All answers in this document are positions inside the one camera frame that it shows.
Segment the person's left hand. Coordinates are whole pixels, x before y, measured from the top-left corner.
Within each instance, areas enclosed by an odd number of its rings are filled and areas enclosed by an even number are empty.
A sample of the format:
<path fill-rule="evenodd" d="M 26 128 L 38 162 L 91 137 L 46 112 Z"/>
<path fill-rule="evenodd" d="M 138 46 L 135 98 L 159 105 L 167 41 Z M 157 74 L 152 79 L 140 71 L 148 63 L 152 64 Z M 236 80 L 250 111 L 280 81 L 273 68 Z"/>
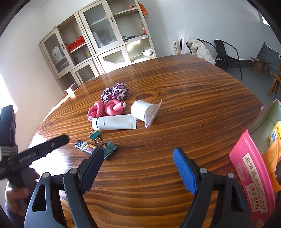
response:
<path fill-rule="evenodd" d="M 5 192 L 5 210 L 10 217 L 20 216 L 25 217 L 26 211 L 21 208 L 19 201 L 25 200 L 30 195 L 27 187 L 11 188 L 7 187 Z"/>

